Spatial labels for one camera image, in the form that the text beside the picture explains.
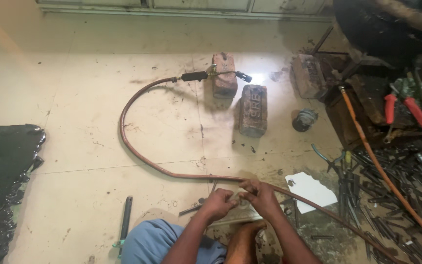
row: brown rubber hose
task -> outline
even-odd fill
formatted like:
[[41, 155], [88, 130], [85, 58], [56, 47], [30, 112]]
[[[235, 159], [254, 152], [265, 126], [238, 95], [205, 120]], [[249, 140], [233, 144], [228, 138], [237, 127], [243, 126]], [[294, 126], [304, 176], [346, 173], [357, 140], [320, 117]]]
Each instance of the brown rubber hose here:
[[[166, 79], [162, 79], [162, 80], [158, 80], [155, 81], [153, 83], [150, 83], [148, 85], [146, 85], [145, 87], [141, 88], [141, 90], [139, 90], [138, 92], [136, 92], [133, 97], [128, 101], [128, 103], [125, 105], [125, 108], [123, 109], [123, 111], [121, 112], [121, 116], [120, 116], [120, 134], [121, 134], [121, 139], [123, 140], [123, 142], [125, 143], [126, 147], [138, 158], [140, 159], [142, 162], [144, 162], [145, 164], [151, 166], [152, 168], [156, 169], [157, 171], [160, 171], [168, 176], [171, 177], [175, 177], [175, 178], [191, 178], [191, 179], [212, 179], [212, 180], [229, 180], [229, 181], [236, 181], [236, 182], [242, 182], [247, 180], [246, 178], [241, 178], [241, 177], [231, 177], [231, 176], [221, 176], [221, 175], [193, 175], [193, 174], [179, 174], [179, 173], [173, 173], [171, 171], [168, 171], [164, 168], [162, 168], [161, 166], [155, 164], [154, 162], [146, 159], [143, 155], [141, 155], [128, 141], [128, 139], [126, 138], [126, 134], [125, 134], [125, 117], [126, 117], [126, 113], [128, 111], [128, 109], [130, 108], [130, 106], [133, 104], [133, 102], [138, 99], [141, 94], [143, 94], [144, 92], [146, 92], [149, 88], [154, 87], [158, 84], [161, 83], [165, 83], [165, 82], [177, 82], [177, 80], [179, 79], [179, 77], [172, 77], [172, 78], [166, 78]], [[396, 264], [403, 264], [404, 262], [401, 260], [396, 259], [394, 256], [392, 256], [387, 250], [385, 250], [382, 246], [378, 245], [377, 243], [375, 243], [374, 241], [372, 241], [369, 237], [367, 237], [366, 235], [364, 235], [360, 230], [358, 230], [357, 228], [355, 228], [354, 226], [350, 225], [349, 223], [346, 223], [345, 221], [343, 221], [341, 218], [339, 218], [336, 214], [332, 213], [331, 211], [328, 211], [327, 209], [321, 207], [318, 204], [313, 203], [312, 201], [309, 201], [299, 195], [295, 195], [293, 193], [291, 193], [288, 190], [279, 188], [277, 186], [271, 185], [273, 187], [273, 189], [279, 193], [282, 193], [284, 195], [293, 197], [296, 200], [302, 201], [320, 211], [322, 211], [323, 213], [327, 214], [328, 216], [330, 216], [331, 218], [337, 220], [338, 222], [340, 222], [342, 225], [344, 225], [345, 227], [349, 228], [351, 231], [353, 231], [356, 235], [360, 236], [362, 239], [364, 239], [365, 241], [367, 241], [367, 243], [371, 244], [374, 248], [376, 248], [378, 251], [382, 252], [382, 254], [384, 254], [387, 258], [389, 258], [391, 261], [393, 261]]]
[[351, 105], [351, 101], [349, 100], [348, 95], [346, 94], [346, 91], [344, 87], [340, 87], [341, 94], [343, 94], [343, 98], [345, 99], [346, 105], [348, 106], [349, 113], [351, 114], [351, 118], [353, 119], [353, 122], [355, 123], [356, 129], [359, 132], [360, 139], [362, 140], [364, 147], [366, 148], [367, 153], [369, 153], [370, 158], [372, 159], [372, 162], [374, 163], [377, 170], [380, 172], [380, 175], [382, 175], [382, 178], [384, 178], [385, 183], [389, 186], [389, 188], [393, 191], [393, 193], [398, 197], [398, 199], [401, 201], [403, 206], [408, 210], [408, 212], [414, 217], [414, 219], [418, 222], [418, 224], [422, 228], [422, 219], [421, 217], [414, 211], [414, 209], [411, 207], [411, 205], [408, 203], [408, 201], [401, 195], [400, 191], [393, 185], [390, 178], [385, 174], [384, 169], [382, 169], [382, 166], [378, 162], [376, 156], [374, 155], [374, 152], [372, 152], [372, 148], [369, 145], [369, 142], [366, 139], [366, 135], [364, 134], [364, 131], [362, 130], [362, 127], [360, 124], [356, 121], [356, 114], [353, 109], [353, 105]]

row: red plier handle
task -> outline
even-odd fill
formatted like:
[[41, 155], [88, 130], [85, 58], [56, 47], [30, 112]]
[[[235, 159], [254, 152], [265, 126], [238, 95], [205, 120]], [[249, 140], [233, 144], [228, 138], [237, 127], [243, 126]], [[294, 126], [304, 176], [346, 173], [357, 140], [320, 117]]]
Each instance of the red plier handle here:
[[403, 104], [408, 107], [411, 114], [414, 116], [418, 124], [422, 127], [422, 110], [419, 106], [414, 102], [414, 98], [407, 97], [403, 101]]
[[393, 123], [394, 118], [394, 110], [395, 110], [395, 101], [397, 97], [395, 94], [390, 93], [384, 97], [385, 99], [385, 119], [387, 120], [387, 124]]

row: orange hose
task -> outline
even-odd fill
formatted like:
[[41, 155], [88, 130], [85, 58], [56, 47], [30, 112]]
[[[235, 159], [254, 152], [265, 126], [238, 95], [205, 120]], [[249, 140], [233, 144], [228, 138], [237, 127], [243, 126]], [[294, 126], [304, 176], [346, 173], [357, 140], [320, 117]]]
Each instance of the orange hose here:
[[401, 195], [400, 191], [393, 185], [390, 178], [385, 174], [384, 169], [379, 164], [376, 156], [374, 155], [374, 152], [372, 152], [372, 148], [369, 145], [369, 142], [366, 139], [366, 135], [364, 134], [364, 131], [362, 130], [362, 127], [360, 124], [356, 121], [356, 114], [353, 109], [353, 105], [351, 104], [351, 101], [349, 100], [348, 94], [346, 94], [346, 91], [343, 86], [339, 87], [339, 90], [341, 91], [341, 94], [343, 94], [343, 98], [345, 99], [346, 105], [348, 106], [349, 113], [351, 114], [351, 118], [353, 119], [353, 122], [355, 123], [356, 129], [358, 130], [360, 139], [362, 140], [364, 147], [366, 148], [367, 153], [369, 153], [370, 158], [372, 159], [372, 162], [374, 163], [377, 170], [380, 172], [380, 175], [382, 175], [382, 178], [384, 178], [385, 183], [389, 186], [389, 188], [393, 191], [393, 193], [398, 197], [398, 199], [401, 201], [403, 206], [408, 210], [408, 212], [414, 217], [414, 219], [418, 222], [418, 224], [422, 228], [422, 219], [421, 217], [414, 211], [414, 209], [411, 207], [411, 205], [408, 203], [408, 201]]

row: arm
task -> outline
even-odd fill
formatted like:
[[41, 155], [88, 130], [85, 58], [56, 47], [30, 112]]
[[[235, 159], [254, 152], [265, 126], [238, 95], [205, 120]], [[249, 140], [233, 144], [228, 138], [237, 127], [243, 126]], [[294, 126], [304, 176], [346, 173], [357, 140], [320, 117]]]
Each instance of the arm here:
[[255, 210], [273, 226], [289, 263], [322, 264], [288, 222], [271, 186], [258, 180], [247, 180], [239, 186], [248, 191], [239, 193], [239, 196], [250, 201]]
[[208, 225], [227, 215], [238, 201], [228, 199], [233, 192], [217, 189], [212, 192], [200, 210], [191, 218], [185, 230], [161, 261], [161, 264], [195, 264], [203, 233]]

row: stamped brick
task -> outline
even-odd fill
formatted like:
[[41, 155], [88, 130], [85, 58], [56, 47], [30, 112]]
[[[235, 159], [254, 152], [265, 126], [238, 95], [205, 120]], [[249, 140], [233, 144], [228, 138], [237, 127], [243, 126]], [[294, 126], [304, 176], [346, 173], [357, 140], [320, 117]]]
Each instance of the stamped brick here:
[[312, 55], [299, 54], [293, 61], [297, 90], [304, 99], [319, 99], [327, 89], [322, 70]]
[[[217, 64], [218, 72], [235, 70], [234, 55], [220, 52], [212, 57], [212, 63]], [[234, 73], [221, 74], [213, 79], [212, 93], [214, 98], [232, 99], [237, 93], [237, 78]]]
[[268, 127], [268, 105], [266, 87], [246, 85], [240, 101], [239, 132], [253, 138], [260, 138]]

